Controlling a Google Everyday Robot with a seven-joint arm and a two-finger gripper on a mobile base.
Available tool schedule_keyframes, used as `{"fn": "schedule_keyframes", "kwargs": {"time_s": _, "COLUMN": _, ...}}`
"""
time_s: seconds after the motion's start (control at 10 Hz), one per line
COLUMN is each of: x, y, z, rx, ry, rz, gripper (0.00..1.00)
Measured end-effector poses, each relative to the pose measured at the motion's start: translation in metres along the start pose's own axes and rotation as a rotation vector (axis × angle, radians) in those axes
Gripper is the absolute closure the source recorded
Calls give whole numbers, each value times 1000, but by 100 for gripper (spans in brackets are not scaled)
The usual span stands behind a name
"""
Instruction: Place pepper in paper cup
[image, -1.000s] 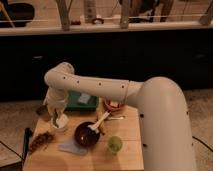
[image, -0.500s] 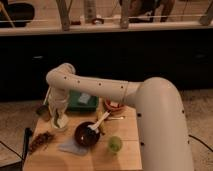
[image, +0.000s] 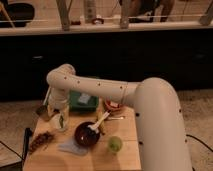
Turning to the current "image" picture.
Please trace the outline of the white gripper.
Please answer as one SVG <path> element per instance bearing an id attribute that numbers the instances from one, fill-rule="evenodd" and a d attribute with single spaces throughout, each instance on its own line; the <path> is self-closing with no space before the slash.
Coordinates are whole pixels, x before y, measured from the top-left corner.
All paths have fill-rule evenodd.
<path id="1" fill-rule="evenodd" d="M 69 111 L 69 92 L 52 88 L 48 98 L 47 109 L 49 114 L 53 114 L 55 109 L 60 113 L 67 114 Z"/>

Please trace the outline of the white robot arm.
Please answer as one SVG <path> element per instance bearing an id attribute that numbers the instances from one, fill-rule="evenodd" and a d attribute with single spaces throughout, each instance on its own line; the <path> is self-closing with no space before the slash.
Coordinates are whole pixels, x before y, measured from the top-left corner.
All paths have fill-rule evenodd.
<path id="1" fill-rule="evenodd" d="M 158 77 L 124 82 L 81 77 L 70 64 L 46 76 L 49 103 L 59 107 L 74 90 L 123 104 L 134 110 L 143 171 L 193 171 L 184 119 L 173 86 Z"/>

